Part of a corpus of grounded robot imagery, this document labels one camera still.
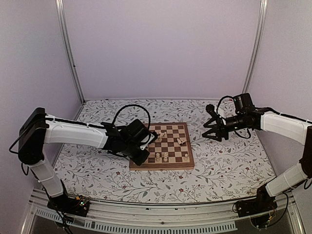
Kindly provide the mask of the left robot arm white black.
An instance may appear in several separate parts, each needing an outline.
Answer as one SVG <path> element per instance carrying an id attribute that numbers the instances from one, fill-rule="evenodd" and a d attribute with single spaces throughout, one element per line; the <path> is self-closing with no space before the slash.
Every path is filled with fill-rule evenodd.
<path id="1" fill-rule="evenodd" d="M 127 157 L 140 166 L 149 155 L 146 147 L 157 139 L 157 134 L 149 128 L 138 119 L 126 126 L 116 126 L 114 122 L 95 124 L 62 119 L 48 115 L 44 108 L 38 107 L 20 128 L 9 152 L 16 154 L 20 162 L 30 168 L 48 195 L 54 198 L 53 203 L 67 212 L 73 206 L 72 200 L 65 195 L 61 180 L 44 158 L 44 144 L 91 146 L 115 156 Z"/>

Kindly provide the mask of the light wooden queen piece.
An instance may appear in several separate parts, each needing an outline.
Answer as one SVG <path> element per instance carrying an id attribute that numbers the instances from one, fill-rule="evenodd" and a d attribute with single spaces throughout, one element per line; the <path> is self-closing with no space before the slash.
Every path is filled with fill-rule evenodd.
<path id="1" fill-rule="evenodd" d="M 163 153 L 163 161 L 167 162 L 168 161 L 168 157 L 169 157 L 168 152 L 164 152 Z"/>

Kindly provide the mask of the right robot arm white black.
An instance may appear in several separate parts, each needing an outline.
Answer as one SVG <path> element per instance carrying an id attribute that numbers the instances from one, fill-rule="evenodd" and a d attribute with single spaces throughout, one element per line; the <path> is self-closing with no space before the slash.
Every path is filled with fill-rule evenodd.
<path id="1" fill-rule="evenodd" d="M 312 122 L 277 112 L 271 107 L 255 107 L 248 93 L 234 96 L 232 100 L 235 107 L 232 117 L 224 117 L 218 105 L 206 106 L 211 118 L 204 124 L 208 128 L 202 134 L 204 138 L 228 140 L 230 132 L 247 129 L 275 133 L 304 146 L 302 158 L 297 164 L 257 190 L 258 198 L 253 200 L 252 208 L 261 213 L 270 206 L 270 197 L 293 189 L 312 177 Z"/>

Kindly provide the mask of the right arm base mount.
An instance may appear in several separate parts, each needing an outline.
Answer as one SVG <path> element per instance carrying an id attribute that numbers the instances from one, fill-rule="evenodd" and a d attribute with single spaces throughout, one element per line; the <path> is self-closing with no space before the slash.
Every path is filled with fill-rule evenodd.
<path id="1" fill-rule="evenodd" d="M 234 204 L 234 211 L 238 217 L 258 215 L 266 212 L 264 215 L 251 218 L 251 223 L 258 229 L 267 228 L 275 215 L 277 203 L 275 196 L 269 196 L 265 187 L 258 188 L 256 197 L 249 200 L 239 200 Z"/>

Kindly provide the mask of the light wooden king piece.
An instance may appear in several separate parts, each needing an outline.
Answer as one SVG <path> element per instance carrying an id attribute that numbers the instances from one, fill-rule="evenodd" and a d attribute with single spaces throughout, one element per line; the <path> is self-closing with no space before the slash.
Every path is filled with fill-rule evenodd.
<path id="1" fill-rule="evenodd" d="M 156 163 L 161 163 L 162 162 L 162 157 L 161 157 L 160 153 L 156 153 L 155 161 L 156 161 Z"/>

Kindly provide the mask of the wooden chess board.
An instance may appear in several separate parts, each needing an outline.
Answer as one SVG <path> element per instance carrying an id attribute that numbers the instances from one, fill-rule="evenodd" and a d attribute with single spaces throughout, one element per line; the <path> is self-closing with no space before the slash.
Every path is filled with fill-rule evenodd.
<path id="1" fill-rule="evenodd" d="M 169 122 L 169 123 L 152 123 L 150 130 L 157 134 L 167 132 L 167 137 L 161 142 L 154 141 L 149 144 L 147 150 L 149 156 L 141 166 L 135 165 L 132 161 L 129 163 L 131 171 L 159 171 L 159 170 L 192 170 L 195 167 L 190 135 L 186 122 Z M 177 138 L 185 141 L 183 145 L 179 145 Z M 168 152 L 168 161 L 163 161 L 163 153 Z M 160 153 L 162 157 L 161 163 L 156 163 L 156 153 Z M 184 161 L 183 157 L 188 154 L 189 161 Z"/>

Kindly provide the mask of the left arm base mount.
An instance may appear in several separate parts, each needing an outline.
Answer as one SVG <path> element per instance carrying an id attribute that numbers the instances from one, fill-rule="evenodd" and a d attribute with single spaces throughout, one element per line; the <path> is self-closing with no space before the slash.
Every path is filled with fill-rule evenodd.
<path id="1" fill-rule="evenodd" d="M 90 199 L 85 196 L 77 195 L 76 197 L 69 197 L 66 191 L 57 197 L 51 197 L 47 192 L 46 195 L 49 199 L 47 207 L 50 209 L 82 217 L 86 217 L 88 214 Z"/>

